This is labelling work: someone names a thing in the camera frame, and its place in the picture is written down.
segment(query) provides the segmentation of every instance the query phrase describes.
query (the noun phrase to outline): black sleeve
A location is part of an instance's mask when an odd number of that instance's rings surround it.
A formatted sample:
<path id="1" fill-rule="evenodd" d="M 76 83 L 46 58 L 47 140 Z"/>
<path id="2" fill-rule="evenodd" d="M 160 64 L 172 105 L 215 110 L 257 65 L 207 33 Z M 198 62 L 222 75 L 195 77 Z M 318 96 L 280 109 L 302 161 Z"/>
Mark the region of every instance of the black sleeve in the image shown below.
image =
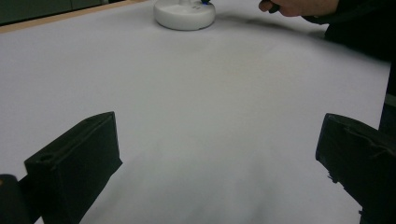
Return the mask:
<path id="1" fill-rule="evenodd" d="M 304 17 L 329 23 L 326 38 L 380 59 L 396 56 L 396 0 L 340 0 L 335 14 Z"/>

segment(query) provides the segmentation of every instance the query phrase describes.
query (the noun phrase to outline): white table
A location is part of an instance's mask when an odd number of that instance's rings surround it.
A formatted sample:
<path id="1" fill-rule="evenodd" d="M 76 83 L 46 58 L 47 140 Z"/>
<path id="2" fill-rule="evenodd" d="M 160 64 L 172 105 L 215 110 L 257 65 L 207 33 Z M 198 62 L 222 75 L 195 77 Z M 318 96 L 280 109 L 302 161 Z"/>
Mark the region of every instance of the white table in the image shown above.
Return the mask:
<path id="1" fill-rule="evenodd" d="M 389 64 L 256 0 L 213 3 L 196 32 L 148 1 L 0 34 L 0 173 L 115 111 L 124 164 L 81 223 L 359 223 L 315 150 L 325 113 L 378 127 Z"/>

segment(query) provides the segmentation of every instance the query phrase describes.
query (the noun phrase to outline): table surface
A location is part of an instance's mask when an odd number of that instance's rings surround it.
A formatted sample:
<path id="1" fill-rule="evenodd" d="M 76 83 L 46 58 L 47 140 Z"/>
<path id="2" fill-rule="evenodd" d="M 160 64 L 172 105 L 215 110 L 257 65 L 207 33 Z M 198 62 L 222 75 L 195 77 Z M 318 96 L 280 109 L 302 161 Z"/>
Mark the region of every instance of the table surface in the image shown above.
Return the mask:
<path id="1" fill-rule="evenodd" d="M 195 32 L 161 27 L 149 0 L 0 34 L 0 172 L 21 179 L 115 111 L 124 164 L 81 223 L 359 223 L 315 150 L 326 113 L 378 127 L 389 64 L 256 0 L 213 2 Z"/>

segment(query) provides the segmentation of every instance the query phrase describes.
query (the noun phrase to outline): white round object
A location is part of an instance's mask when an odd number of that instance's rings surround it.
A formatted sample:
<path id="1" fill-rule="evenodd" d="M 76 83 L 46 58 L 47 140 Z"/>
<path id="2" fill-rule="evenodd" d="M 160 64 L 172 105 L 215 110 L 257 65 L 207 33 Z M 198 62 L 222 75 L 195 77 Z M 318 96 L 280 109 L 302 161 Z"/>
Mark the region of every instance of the white round object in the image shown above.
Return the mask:
<path id="1" fill-rule="evenodd" d="M 154 5 L 155 20 L 162 26 L 182 31 L 199 30 L 213 23 L 212 4 L 200 0 L 158 0 Z"/>

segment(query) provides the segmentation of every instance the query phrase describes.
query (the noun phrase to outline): person's hand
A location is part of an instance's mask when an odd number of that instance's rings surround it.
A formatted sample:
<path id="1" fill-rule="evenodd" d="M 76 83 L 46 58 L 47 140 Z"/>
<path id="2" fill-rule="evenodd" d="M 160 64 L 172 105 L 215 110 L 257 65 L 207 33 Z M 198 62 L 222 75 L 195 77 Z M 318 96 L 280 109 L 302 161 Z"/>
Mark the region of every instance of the person's hand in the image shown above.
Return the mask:
<path id="1" fill-rule="evenodd" d="M 325 16 L 335 12 L 339 0 L 262 0 L 259 9 L 268 11 L 274 4 L 280 6 L 279 12 L 286 17 Z"/>

